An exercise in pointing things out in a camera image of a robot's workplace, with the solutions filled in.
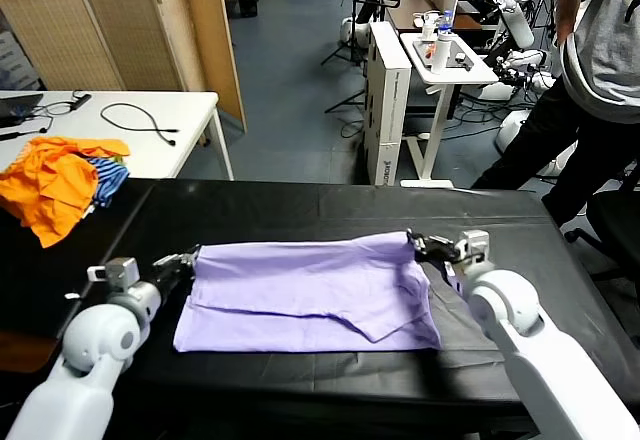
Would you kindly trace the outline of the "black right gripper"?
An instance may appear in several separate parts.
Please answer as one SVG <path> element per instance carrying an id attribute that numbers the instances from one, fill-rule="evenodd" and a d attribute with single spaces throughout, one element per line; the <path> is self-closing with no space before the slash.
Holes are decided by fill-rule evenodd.
<path id="1" fill-rule="evenodd" d="M 415 252 L 425 252 L 424 259 L 427 263 L 432 265 L 456 264 L 466 258 L 467 246 L 465 242 L 453 243 L 451 240 L 437 235 L 430 235 L 425 239 L 423 234 L 414 232 L 412 229 L 408 229 L 406 234 Z"/>

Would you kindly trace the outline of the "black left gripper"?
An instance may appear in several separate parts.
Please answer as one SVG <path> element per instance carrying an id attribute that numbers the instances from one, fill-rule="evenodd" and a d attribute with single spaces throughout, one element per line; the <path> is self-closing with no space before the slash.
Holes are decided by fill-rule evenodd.
<path id="1" fill-rule="evenodd" d="M 180 282 L 193 278 L 199 252 L 200 247 L 192 247 L 186 253 L 169 254 L 154 261 L 154 267 L 162 268 L 156 268 L 145 282 L 154 286 L 159 293 L 171 293 Z"/>

